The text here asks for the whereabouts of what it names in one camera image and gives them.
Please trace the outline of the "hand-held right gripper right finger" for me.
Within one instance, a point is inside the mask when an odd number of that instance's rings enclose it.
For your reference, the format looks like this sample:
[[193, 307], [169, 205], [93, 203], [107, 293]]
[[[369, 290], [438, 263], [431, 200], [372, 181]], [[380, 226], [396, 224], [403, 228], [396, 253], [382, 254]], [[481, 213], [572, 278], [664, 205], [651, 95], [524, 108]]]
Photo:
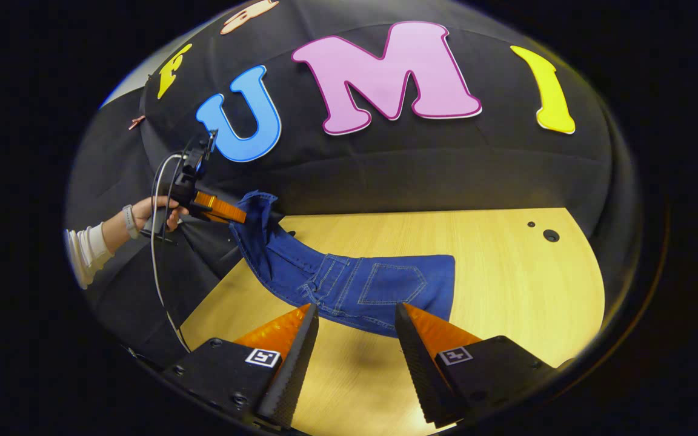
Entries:
[[437, 426], [500, 417], [560, 373], [509, 337], [480, 339], [407, 303], [395, 326], [425, 420]]

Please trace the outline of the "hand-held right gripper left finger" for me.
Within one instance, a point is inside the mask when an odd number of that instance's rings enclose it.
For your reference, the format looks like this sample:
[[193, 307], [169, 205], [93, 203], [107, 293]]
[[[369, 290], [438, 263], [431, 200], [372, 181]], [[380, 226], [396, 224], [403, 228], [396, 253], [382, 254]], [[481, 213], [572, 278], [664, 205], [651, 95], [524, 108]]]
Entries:
[[291, 428], [319, 330], [308, 303], [236, 340], [213, 337], [163, 371], [197, 403], [250, 426]]

